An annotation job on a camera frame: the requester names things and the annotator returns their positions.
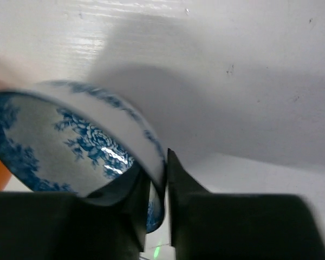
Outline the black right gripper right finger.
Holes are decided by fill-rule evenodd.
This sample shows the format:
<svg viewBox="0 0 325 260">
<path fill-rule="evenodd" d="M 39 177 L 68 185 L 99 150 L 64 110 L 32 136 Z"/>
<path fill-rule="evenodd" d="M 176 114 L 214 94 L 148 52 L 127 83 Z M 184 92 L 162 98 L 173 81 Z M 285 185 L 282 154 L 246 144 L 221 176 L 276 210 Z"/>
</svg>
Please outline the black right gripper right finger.
<svg viewBox="0 0 325 260">
<path fill-rule="evenodd" d="M 176 259 L 325 259 L 308 205 L 292 194 L 212 193 L 167 151 Z"/>
</svg>

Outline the blue floral bowl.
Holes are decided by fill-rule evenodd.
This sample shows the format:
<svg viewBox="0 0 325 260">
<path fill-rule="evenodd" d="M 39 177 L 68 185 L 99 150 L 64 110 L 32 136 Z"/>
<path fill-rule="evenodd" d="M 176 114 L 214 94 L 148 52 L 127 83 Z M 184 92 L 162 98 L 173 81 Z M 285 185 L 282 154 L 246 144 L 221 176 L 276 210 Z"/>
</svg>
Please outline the blue floral bowl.
<svg viewBox="0 0 325 260">
<path fill-rule="evenodd" d="M 32 191 L 87 197 L 140 166 L 151 184 L 147 232 L 165 216 L 166 153 L 130 103 L 77 81 L 0 87 L 0 161 Z"/>
</svg>

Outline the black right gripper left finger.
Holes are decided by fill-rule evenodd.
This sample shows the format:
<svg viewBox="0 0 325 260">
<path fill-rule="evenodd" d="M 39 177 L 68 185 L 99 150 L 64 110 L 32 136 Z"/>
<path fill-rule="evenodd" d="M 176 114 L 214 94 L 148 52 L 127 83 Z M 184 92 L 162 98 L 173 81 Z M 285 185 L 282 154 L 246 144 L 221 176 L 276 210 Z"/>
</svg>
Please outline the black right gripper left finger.
<svg viewBox="0 0 325 260">
<path fill-rule="evenodd" d="M 138 164 L 85 198 L 0 192 L 0 259 L 138 259 L 147 208 Z"/>
</svg>

